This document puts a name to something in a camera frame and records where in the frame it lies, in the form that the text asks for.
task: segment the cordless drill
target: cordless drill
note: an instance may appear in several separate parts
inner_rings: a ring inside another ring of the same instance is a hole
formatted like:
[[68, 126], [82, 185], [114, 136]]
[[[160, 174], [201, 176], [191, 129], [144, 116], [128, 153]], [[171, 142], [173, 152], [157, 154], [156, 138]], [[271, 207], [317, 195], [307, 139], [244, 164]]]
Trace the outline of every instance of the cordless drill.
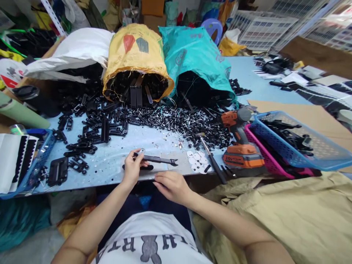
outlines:
[[227, 147], [223, 156], [225, 164], [245, 169], [264, 165], [264, 159], [260, 154], [259, 148], [248, 141], [242, 127], [245, 122], [249, 121], [250, 117], [251, 112], [247, 108], [226, 112], [221, 115], [224, 126], [229, 128], [236, 139], [236, 145]]

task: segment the blue plastic stool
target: blue plastic stool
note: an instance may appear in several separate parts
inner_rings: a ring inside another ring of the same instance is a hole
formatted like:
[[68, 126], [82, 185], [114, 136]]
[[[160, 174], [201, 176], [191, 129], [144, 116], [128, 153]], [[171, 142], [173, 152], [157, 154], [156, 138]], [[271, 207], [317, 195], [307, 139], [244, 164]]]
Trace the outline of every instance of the blue plastic stool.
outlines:
[[214, 40], [214, 43], [216, 45], [219, 45], [220, 38], [223, 34], [223, 25], [221, 24], [221, 22], [217, 19], [209, 18], [205, 20], [201, 26], [205, 27], [205, 30], [208, 32], [210, 37], [212, 37], [215, 30], [217, 30], [217, 36]]

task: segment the cardboard box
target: cardboard box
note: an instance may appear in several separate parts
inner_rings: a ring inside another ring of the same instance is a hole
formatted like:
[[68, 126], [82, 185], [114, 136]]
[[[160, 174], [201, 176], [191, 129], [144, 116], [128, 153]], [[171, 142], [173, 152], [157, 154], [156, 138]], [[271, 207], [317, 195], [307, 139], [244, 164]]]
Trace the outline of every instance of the cardboard box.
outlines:
[[162, 17], [165, 0], [142, 0], [142, 15]]
[[148, 28], [158, 33], [160, 36], [160, 32], [158, 26], [165, 26], [166, 24], [166, 15], [162, 17], [152, 16], [152, 15], [142, 15], [142, 23], [145, 24]]

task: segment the beige cloth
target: beige cloth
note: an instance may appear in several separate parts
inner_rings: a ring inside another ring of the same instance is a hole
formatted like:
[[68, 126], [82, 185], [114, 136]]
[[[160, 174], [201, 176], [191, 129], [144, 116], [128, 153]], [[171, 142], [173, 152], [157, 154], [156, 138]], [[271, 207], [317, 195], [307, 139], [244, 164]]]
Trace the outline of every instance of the beige cloth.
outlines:
[[[297, 264], [352, 263], [352, 181], [338, 172], [253, 188], [260, 179], [241, 178], [206, 197], [256, 223], [288, 250]], [[214, 263], [247, 263], [242, 250], [209, 222], [193, 223]]]

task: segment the worktable surface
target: worktable surface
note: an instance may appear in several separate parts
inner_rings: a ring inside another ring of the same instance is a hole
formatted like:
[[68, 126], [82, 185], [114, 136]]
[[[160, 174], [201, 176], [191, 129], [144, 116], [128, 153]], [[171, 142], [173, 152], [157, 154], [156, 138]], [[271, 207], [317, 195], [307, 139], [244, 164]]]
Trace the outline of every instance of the worktable surface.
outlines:
[[[311, 105], [295, 92], [286, 92], [280, 90], [276, 86], [269, 85], [269, 80], [264, 80], [257, 76], [253, 70], [258, 68], [255, 66], [253, 57], [227, 57], [231, 63], [230, 79], [238, 79], [241, 87], [252, 90], [252, 93], [238, 97], [238, 101], [242, 104], [248, 104], [247, 100], [261, 100], [281, 103], [295, 103]], [[78, 135], [82, 134], [82, 121], [86, 119], [86, 115], [82, 117], [73, 116], [72, 131], [64, 131], [69, 144], [77, 142]], [[59, 116], [49, 119], [51, 123], [50, 129], [58, 127]], [[195, 152], [194, 148], [188, 147], [188, 142], [183, 143], [183, 148], [179, 148], [179, 139], [184, 140], [178, 133], [173, 133], [165, 130], [156, 130], [147, 126], [130, 125], [128, 134], [125, 137], [111, 136], [109, 143], [96, 145], [98, 150], [95, 155], [87, 154], [85, 161], [89, 165], [86, 175], [82, 175], [72, 169], [68, 172], [67, 181], [60, 186], [54, 186], [49, 189], [47, 185], [44, 187], [39, 185], [34, 191], [34, 194], [56, 191], [66, 191], [73, 189], [89, 188], [94, 186], [102, 186], [108, 184], [120, 183], [123, 178], [122, 165], [126, 155], [133, 149], [144, 148], [146, 155], [159, 156], [163, 158], [179, 159], [177, 167], [168, 167], [167, 164], [153, 163], [152, 171], [142, 171], [140, 180], [151, 180], [158, 171], [175, 170], [183, 175], [191, 174], [191, 165], [188, 162], [187, 151]], [[57, 158], [62, 158], [63, 153], [68, 151], [63, 142], [57, 142], [51, 151], [46, 166], [50, 167], [50, 162]], [[219, 166], [223, 165], [222, 155], [223, 150], [216, 149], [213, 151], [215, 160]]]

